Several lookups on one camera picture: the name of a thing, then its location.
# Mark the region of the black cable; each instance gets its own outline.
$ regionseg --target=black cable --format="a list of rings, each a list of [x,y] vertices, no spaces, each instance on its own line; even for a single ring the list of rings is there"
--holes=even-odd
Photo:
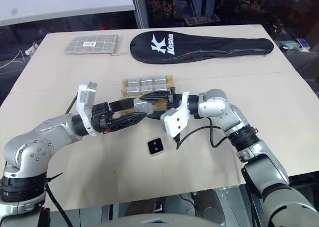
[[[199,214],[198,214],[198,211],[197,211],[197,209],[196,209],[196,207],[195,207],[195,204],[194,204],[192,201],[190,201],[190,200],[188,200],[188,199],[184,198],[184,197],[183,197],[183,196],[181,196],[181,195],[178,195],[178,196],[179,196],[182,200],[187,201],[187,202],[190,202],[190,203],[191,203],[191,205],[194,207],[195,216],[199,217]]]
[[[66,215],[65,211],[62,209],[61,205],[59,204],[59,202],[56,200],[56,198],[54,197],[52,191],[50,190],[50,187],[48,184],[45,185],[45,189],[46,192],[48,193],[50,199],[52,200],[52,202],[54,203],[54,205],[56,206],[56,208],[59,210],[59,212],[61,213],[62,217],[64,218],[66,224],[69,227],[73,227],[69,217]]]
[[[200,130],[206,129],[206,128],[210,128],[210,138],[209,138],[209,140],[210,140],[210,145],[213,148],[218,147],[224,140],[226,140],[227,137],[225,136],[216,145],[214,144],[214,142],[213,142],[213,129],[214,128],[215,129],[220,129],[220,127],[219,126],[213,126],[213,122],[211,121],[211,119],[210,118],[207,118],[207,119],[209,120],[209,124],[210,124],[209,126],[202,126],[202,127],[199,127],[197,129],[189,132],[181,141],[177,142],[176,149],[178,150],[180,148],[181,144],[186,140],[187,137],[189,137],[190,135],[194,134],[196,131],[200,131]]]
[[[70,112],[72,106],[74,105],[74,103],[76,102],[76,99],[77,99],[77,98],[78,98],[78,94],[76,93],[76,96],[75,96],[75,97],[73,98],[73,100],[71,101],[71,103],[70,103],[68,109],[66,109],[65,115],[66,115],[66,114],[69,114],[69,112]]]
[[[214,141],[213,141],[213,128],[214,128],[214,126],[213,126],[213,122],[212,122],[212,120],[210,119],[210,118],[207,118],[208,120],[209,120],[209,124],[210,124],[210,138],[209,138],[209,140],[210,140],[210,145],[213,147],[213,148],[216,148],[216,147],[218,147],[221,143],[223,143],[223,141],[224,140],[226,140],[227,139],[227,136],[225,136],[225,137],[223,137],[216,145],[214,145]]]

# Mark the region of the black square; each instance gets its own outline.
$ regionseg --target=black square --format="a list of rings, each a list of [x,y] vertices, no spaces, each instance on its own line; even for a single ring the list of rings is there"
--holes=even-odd
[[[150,154],[156,154],[162,150],[164,150],[163,144],[161,143],[161,139],[157,138],[155,140],[149,141],[148,142]]]

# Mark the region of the white tabletop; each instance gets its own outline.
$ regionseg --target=white tabletop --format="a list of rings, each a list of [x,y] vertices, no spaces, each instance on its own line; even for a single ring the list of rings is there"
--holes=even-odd
[[[132,0],[0,0],[0,26],[65,16],[135,10]]]
[[[216,58],[194,63],[150,65],[131,55],[67,55],[67,44],[81,35],[118,34],[118,52],[129,52],[134,36],[146,30],[55,33],[48,35],[0,108],[0,147],[41,121],[61,115],[78,83],[98,83],[95,103],[121,97],[121,80],[147,75],[173,75],[177,92],[191,94],[224,90],[259,137],[269,145],[289,175],[316,171],[319,101],[306,82],[275,46],[267,56]],[[259,25],[175,28],[173,31],[223,37],[269,38]],[[207,125],[190,119],[182,136]],[[218,130],[215,142],[223,137]],[[164,152],[151,156],[147,141],[160,137]],[[65,209],[84,208],[243,183],[242,164],[225,141],[212,149],[208,130],[189,137],[180,150],[158,120],[118,132],[84,137],[53,156],[48,176],[64,174],[50,183]],[[46,206],[55,210],[47,199]]]

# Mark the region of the cable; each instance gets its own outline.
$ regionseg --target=cable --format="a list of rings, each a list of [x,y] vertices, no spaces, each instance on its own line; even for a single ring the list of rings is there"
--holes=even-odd
[[[20,53],[21,53],[21,55],[22,55],[23,62],[21,62],[21,61],[15,61],[15,59],[19,56]],[[22,53],[21,50],[18,51],[18,54],[17,54],[10,62],[8,62],[7,64],[5,64],[5,65],[3,65],[3,66],[0,66],[0,69],[1,69],[1,68],[4,68],[4,67],[6,67],[6,66],[8,66],[9,64],[11,64],[11,63],[13,63],[13,62],[19,62],[19,63],[25,64],[24,56],[23,56],[23,53]]]
[[[65,115],[66,115],[66,114],[69,114],[69,112],[70,112],[72,106],[74,105],[74,103],[76,102],[76,99],[77,99],[77,98],[78,98],[78,93],[76,93],[76,95],[75,95],[75,97],[73,98],[73,100],[71,101],[71,103],[70,103],[68,109],[66,109]]]
[[[185,201],[191,203],[191,205],[194,207],[194,210],[195,210],[195,216],[199,217],[199,213],[198,213],[198,211],[197,211],[197,209],[196,209],[196,207],[195,207],[195,204],[194,204],[192,201],[190,201],[190,200],[184,198],[184,197],[181,196],[181,195],[178,195],[178,196],[179,196],[182,200],[185,200]]]
[[[50,190],[50,187],[48,184],[45,185],[45,189],[46,192],[48,193],[50,199],[52,200],[52,202],[54,203],[54,205],[56,206],[56,208],[59,210],[59,212],[61,213],[62,217],[64,218],[66,224],[69,227],[73,227],[73,224],[71,223],[69,217],[66,215],[65,211],[62,209],[61,205],[59,204],[59,202],[56,200],[56,198],[54,197],[53,193]]]
[[[182,143],[186,140],[186,138],[188,138],[190,135],[194,134],[196,131],[200,131],[200,130],[206,129],[206,128],[210,128],[210,138],[209,138],[209,140],[210,140],[210,145],[211,145],[213,148],[218,147],[224,140],[226,140],[227,137],[225,136],[225,137],[223,137],[216,145],[214,144],[214,142],[213,142],[213,129],[214,129],[214,128],[215,128],[215,129],[220,129],[220,127],[219,127],[219,126],[213,126],[213,122],[211,121],[211,119],[210,119],[210,118],[207,118],[207,119],[209,120],[209,124],[210,124],[209,126],[202,126],[202,127],[199,127],[199,128],[197,128],[197,129],[195,129],[195,130],[189,132],[181,141],[176,142],[176,143],[177,143],[177,144],[176,144],[176,149],[178,150],[178,149],[180,148],[181,144],[182,144]]]

